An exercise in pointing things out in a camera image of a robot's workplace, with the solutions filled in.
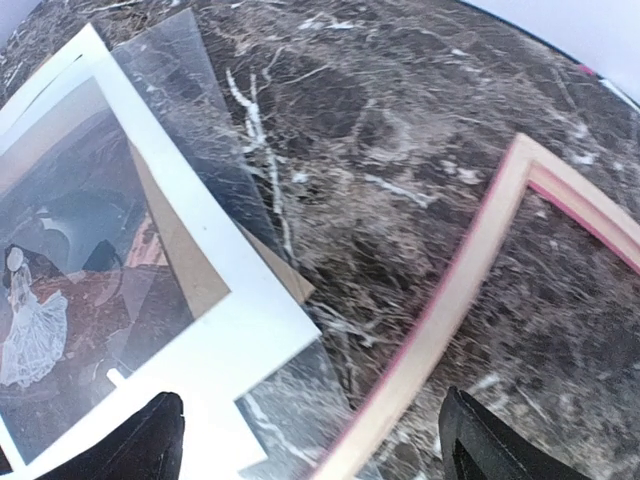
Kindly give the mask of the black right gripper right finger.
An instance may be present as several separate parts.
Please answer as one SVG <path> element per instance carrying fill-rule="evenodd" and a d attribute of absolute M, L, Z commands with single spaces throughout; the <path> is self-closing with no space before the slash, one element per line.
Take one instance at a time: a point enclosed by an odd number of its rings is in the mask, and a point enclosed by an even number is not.
<path fill-rule="evenodd" d="M 446 479 L 559 479 L 585 476 L 539 450 L 469 393 L 451 387 L 438 418 Z"/>

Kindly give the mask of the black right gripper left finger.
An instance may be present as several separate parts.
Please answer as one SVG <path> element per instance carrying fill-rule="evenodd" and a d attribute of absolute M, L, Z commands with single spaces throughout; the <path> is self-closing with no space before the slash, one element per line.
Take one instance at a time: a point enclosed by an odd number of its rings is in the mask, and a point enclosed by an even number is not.
<path fill-rule="evenodd" d="M 183 401 L 162 392 L 88 450 L 44 474 L 44 480 L 177 480 L 185 419 Z"/>

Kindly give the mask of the clear acrylic sheet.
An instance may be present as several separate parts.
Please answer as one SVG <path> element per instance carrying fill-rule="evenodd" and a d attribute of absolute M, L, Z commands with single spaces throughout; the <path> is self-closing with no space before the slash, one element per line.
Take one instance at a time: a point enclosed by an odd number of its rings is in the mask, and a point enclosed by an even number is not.
<path fill-rule="evenodd" d="M 319 308 L 296 269 L 280 206 L 275 157 L 261 134 L 257 103 L 245 111 L 247 140 L 232 123 L 207 40 L 190 8 L 145 27 L 109 31 L 112 54 L 200 180 L 299 303 L 307 319 Z M 315 339 L 252 387 L 236 404 L 267 458 L 244 479 L 308 479 L 351 417 L 330 358 Z"/>

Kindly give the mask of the light wooden picture frame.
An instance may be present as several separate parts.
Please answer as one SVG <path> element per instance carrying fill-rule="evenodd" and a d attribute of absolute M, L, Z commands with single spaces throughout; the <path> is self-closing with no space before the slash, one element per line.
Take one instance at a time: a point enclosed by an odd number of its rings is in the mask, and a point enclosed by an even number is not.
<path fill-rule="evenodd" d="M 578 222 L 630 268 L 639 268 L 638 223 L 576 169 L 517 134 L 425 312 L 312 478 L 354 478 L 392 431 L 469 311 L 526 188 Z"/>

